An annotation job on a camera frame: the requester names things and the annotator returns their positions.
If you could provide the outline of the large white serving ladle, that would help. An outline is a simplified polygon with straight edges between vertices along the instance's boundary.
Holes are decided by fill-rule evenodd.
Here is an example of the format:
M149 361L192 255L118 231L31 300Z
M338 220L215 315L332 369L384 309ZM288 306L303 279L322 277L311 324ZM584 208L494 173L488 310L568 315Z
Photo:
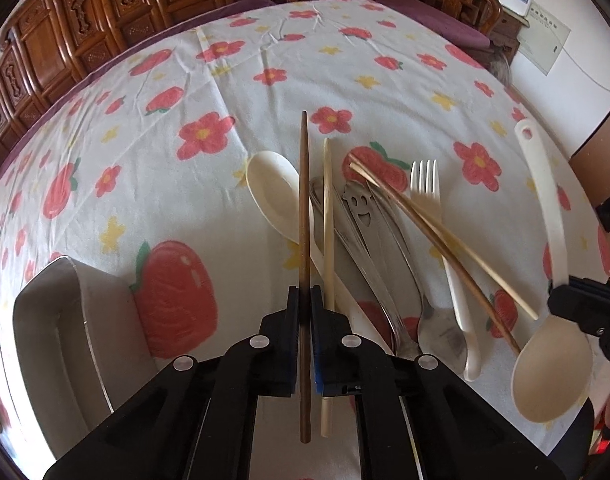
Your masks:
M563 214L550 162L537 122L522 119L514 127L535 183L544 218L552 288L570 283ZM518 355L511 388L518 412L530 422L550 422L567 412L585 392L593 355L578 326L550 314Z

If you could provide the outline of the floral strawberry tablecloth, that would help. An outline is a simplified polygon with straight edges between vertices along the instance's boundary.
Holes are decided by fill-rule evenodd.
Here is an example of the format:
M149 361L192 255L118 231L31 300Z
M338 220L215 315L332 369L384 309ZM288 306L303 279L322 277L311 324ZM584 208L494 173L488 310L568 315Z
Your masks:
M358 0L270 6L130 53L64 99L0 173L2 443L40 478L54 456L25 392L14 300L67 255L135 294L157 365L220 356L281 309L294 244L247 188L249 159L333 149L334 184L361 158L398 190L439 166L446 226L536 310L544 222L514 127L530 107L439 35Z

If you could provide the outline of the carved wooden side sofa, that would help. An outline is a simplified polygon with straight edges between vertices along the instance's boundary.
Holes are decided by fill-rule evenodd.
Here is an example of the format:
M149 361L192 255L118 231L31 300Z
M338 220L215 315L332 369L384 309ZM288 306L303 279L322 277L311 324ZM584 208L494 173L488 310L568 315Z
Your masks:
M501 50L512 62L520 43L518 33L526 21L506 10L498 0L420 0L468 25L490 40L483 50L460 48L480 64L488 63L495 50Z

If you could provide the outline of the plain stainless steel spoon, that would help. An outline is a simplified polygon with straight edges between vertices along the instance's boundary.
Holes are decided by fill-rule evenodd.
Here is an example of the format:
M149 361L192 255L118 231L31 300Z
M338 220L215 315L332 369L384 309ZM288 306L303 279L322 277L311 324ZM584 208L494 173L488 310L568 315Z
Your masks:
M377 206L387 229L403 257L421 301L421 314L417 328L418 344L425 354L433 354L453 372L461 374L466 363L466 345L462 331L456 321L445 310L435 309L427 298L420 281L417 266L413 262L408 238L389 200L375 185L368 183L375 206Z

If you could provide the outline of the grey metal tray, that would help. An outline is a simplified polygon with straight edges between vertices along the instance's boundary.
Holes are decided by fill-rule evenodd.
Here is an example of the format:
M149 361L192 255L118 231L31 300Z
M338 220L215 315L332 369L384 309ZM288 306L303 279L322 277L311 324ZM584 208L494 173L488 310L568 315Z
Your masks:
M25 391L55 457L157 372L130 288L68 256L21 290L12 322Z

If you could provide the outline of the dark brown wooden chopstick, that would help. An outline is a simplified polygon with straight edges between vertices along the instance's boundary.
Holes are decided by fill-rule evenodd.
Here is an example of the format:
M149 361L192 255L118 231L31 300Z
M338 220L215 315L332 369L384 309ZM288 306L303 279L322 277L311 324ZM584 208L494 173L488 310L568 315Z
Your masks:
M311 322L309 289L309 153L307 113L301 114L299 139L299 438L303 444L311 442Z

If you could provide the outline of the light wooden chopstick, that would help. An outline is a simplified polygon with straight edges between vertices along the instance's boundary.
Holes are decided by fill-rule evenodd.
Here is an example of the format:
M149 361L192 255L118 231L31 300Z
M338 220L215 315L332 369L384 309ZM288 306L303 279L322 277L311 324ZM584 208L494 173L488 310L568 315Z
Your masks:
M333 171L331 140L326 139L323 144L323 293L325 306L333 311L335 307L335 279L334 279L334 220L333 220ZM332 399L321 400L320 434L329 438L332 432Z

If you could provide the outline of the smiley handle metal spoon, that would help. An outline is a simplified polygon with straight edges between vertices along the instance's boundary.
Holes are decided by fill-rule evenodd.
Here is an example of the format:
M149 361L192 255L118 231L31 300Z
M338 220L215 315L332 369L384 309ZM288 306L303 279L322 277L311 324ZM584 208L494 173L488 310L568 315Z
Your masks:
M375 207L372 205L371 198L367 188L356 181L349 181L341 193L341 205L344 208L349 229L355 238L358 252L363 259L363 262L360 263L360 269L366 271L363 277L389 323L393 336L394 353L400 358L413 361L420 355L420 349L409 336L381 273L383 252L377 222L375 222Z

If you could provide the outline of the white plastic fork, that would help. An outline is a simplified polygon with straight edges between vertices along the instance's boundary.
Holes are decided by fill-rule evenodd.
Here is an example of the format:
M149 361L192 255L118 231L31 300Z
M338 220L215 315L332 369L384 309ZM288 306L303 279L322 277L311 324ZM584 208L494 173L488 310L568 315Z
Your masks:
M441 193L439 193L439 166L435 159L412 162L410 174L410 198L431 216L442 220ZM462 281L451 264L443 259L446 278L450 290L451 302L455 312L456 323L464 336L466 361L462 377L467 382L474 382L482 371L480 345L475 333L473 318L465 298Z

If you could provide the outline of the purple sofa cushion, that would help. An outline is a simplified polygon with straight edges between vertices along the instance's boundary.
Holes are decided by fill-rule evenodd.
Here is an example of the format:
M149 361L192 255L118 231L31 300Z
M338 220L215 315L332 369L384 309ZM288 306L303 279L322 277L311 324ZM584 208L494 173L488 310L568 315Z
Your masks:
M431 29L456 47L478 50L490 47L487 36L420 0L377 0L377 2Z

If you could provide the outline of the white electrical panel box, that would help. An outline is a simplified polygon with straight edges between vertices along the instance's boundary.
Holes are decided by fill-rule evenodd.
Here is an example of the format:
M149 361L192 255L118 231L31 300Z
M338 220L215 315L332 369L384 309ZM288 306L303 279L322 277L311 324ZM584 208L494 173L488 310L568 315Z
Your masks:
M559 58L570 27L544 10L535 0L530 3L526 14L527 26L518 33L518 50L544 75L548 75Z

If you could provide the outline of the grey plastic bag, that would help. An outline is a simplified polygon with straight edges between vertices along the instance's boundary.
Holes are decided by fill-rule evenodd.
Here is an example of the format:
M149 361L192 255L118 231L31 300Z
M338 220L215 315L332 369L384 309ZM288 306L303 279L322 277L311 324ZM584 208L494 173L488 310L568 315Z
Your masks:
M487 69L488 72L498 79L505 87L511 86L510 63L501 50L495 50L491 53Z

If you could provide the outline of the cream plastic spoon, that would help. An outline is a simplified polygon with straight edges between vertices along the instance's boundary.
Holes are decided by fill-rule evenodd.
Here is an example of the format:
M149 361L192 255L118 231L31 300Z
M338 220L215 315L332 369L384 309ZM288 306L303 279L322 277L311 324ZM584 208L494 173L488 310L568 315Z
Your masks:
M250 158L245 175L253 200L268 223L283 237L298 242L299 173L291 162L279 153L261 151ZM334 301L335 308L348 318L353 333L393 354L337 274Z

